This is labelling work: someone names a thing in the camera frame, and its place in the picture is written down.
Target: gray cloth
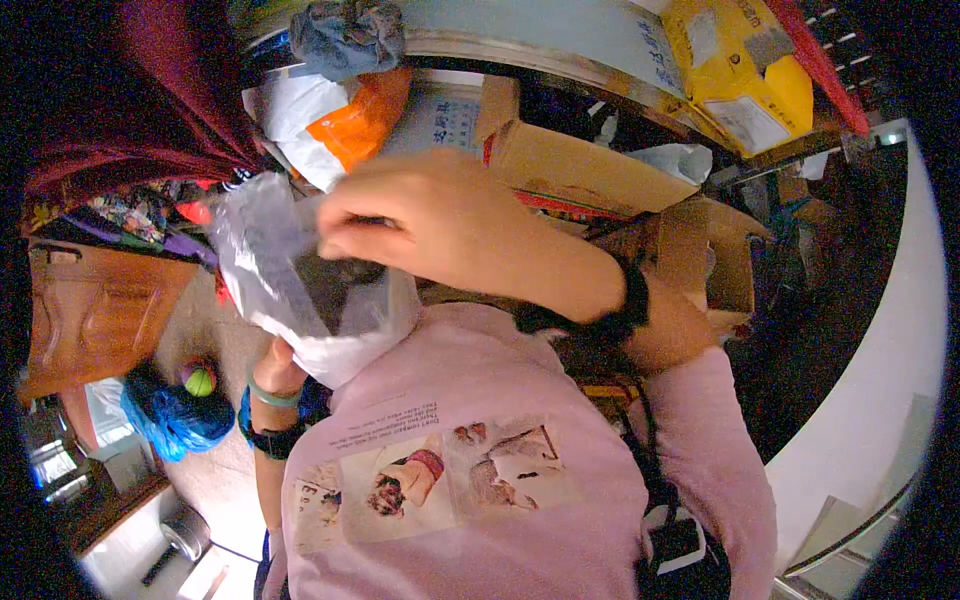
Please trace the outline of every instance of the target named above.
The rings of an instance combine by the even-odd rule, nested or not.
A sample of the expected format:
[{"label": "gray cloth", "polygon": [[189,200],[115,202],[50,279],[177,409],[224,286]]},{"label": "gray cloth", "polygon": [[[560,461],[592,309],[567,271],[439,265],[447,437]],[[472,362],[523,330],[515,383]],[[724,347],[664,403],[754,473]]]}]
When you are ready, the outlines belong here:
[{"label": "gray cloth", "polygon": [[389,71],[403,55],[400,8],[381,0],[313,2],[291,19],[290,47],[332,82]]}]

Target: white label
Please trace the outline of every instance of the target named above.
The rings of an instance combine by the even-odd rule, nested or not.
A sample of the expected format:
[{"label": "white label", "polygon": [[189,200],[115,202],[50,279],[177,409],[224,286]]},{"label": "white label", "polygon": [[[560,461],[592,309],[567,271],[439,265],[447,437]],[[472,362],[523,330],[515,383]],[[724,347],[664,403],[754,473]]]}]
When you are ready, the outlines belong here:
[{"label": "white label", "polygon": [[699,69],[704,62],[717,53],[716,14],[713,11],[695,14],[686,24],[686,36],[690,39],[693,68]]},{"label": "white label", "polygon": [[749,96],[727,102],[704,102],[713,115],[747,154],[755,155],[790,137],[790,132]]}]

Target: wooden door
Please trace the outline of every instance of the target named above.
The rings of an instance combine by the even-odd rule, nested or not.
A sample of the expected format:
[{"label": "wooden door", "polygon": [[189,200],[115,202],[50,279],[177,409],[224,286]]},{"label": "wooden door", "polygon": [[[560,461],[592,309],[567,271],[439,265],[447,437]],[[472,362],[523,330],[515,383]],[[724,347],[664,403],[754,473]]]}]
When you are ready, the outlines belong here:
[{"label": "wooden door", "polygon": [[32,239],[34,324],[22,400],[127,373],[150,356],[197,266]]}]

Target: ball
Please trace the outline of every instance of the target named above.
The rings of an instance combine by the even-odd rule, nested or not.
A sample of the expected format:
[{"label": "ball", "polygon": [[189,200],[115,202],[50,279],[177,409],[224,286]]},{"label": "ball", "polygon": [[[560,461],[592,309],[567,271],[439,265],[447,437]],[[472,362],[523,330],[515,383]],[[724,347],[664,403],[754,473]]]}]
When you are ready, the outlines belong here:
[{"label": "ball", "polygon": [[205,397],[217,387],[217,375],[203,360],[191,360],[180,370],[183,387],[192,396]]}]

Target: open cardboard box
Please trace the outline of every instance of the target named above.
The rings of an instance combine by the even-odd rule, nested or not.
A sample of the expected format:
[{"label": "open cardboard box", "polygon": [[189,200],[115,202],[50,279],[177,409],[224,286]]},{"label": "open cardboard box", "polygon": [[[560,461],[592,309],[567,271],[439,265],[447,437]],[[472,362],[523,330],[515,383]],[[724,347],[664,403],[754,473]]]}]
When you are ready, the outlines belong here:
[{"label": "open cardboard box", "polygon": [[[696,196],[594,244],[631,258],[642,253],[654,274],[706,312],[714,332],[722,335],[754,314],[748,235],[771,237],[749,215]],[[708,249],[716,258],[709,278]]]},{"label": "open cardboard box", "polygon": [[488,166],[516,190],[632,217],[660,212],[699,188],[644,162],[520,121],[519,82],[485,76],[477,145],[492,138]]}]

